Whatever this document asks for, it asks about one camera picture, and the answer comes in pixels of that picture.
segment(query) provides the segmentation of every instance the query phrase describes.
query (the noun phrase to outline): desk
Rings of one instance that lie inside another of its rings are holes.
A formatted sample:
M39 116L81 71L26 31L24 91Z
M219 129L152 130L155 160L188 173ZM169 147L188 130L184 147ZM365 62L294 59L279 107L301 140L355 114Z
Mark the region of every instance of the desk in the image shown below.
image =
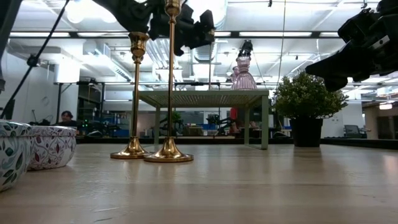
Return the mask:
M167 108L167 91L140 91L139 98L156 108L155 144L159 143L160 109ZM268 127L268 90L209 90L209 91L174 91L173 108L244 108L245 129L249 129L249 110L262 105L262 123ZM244 133L244 143L249 145L249 132ZM268 149L268 129L261 132L260 149Z

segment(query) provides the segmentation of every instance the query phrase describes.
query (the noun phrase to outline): potted plant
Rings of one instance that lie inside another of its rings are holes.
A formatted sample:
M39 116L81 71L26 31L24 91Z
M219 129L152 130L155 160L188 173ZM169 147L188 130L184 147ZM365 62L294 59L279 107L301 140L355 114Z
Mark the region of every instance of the potted plant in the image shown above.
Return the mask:
M290 118L294 145L319 147L323 119L332 117L347 103L340 90L329 92L322 78L302 72L284 77L274 95L274 108Z

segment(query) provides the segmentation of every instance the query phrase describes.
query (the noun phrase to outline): green leaves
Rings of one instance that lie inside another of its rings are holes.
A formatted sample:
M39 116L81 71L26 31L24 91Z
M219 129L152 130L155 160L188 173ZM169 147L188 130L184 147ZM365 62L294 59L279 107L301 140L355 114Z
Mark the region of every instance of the green leaves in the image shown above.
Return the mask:
M282 79L275 92L274 107L288 118L329 118L347 105L346 99L341 91L327 91L322 78L303 72Z

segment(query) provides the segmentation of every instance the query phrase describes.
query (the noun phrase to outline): ceramic bowl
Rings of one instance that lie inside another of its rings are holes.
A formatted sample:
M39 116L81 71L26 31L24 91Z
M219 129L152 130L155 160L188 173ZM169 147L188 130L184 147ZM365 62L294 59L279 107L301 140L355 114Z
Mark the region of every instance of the ceramic bowl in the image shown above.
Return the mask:
M66 166L76 149L76 130L58 126L32 126L29 170Z
M0 192L14 186L26 173L31 156L32 128L0 120Z

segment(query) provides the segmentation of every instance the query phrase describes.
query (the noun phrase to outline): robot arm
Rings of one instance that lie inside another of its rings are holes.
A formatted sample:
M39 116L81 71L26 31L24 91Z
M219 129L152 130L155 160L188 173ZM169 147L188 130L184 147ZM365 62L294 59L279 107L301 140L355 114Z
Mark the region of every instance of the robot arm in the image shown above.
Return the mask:
M305 71L322 77L326 89L336 91L370 75L388 75L398 70L398 1L382 0L377 12L363 9L345 22L338 35L346 45L334 55L309 65Z
M148 33L152 40L160 36L169 36L169 16L164 11L164 0L147 0L138 3L135 0L94 0L107 9L129 32ZM191 49L209 45L215 41L213 13L209 10L200 16L200 22L194 23L193 9L183 4L177 17L175 28L175 55L183 55L181 48Z

